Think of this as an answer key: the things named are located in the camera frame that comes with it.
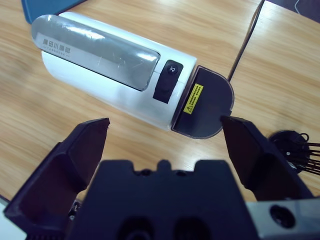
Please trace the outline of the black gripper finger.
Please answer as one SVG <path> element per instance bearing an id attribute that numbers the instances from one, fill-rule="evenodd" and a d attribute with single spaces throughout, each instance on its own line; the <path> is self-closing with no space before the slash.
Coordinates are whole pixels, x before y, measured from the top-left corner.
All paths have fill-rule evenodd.
<path id="1" fill-rule="evenodd" d="M 221 116 L 220 121 L 240 182 L 257 201 L 314 197 L 285 157 L 251 121 L 233 116 Z"/>
<path id="2" fill-rule="evenodd" d="M 68 214 L 101 161 L 108 118 L 78 124 L 49 152 L 4 210 L 27 235 L 66 235 Z"/>

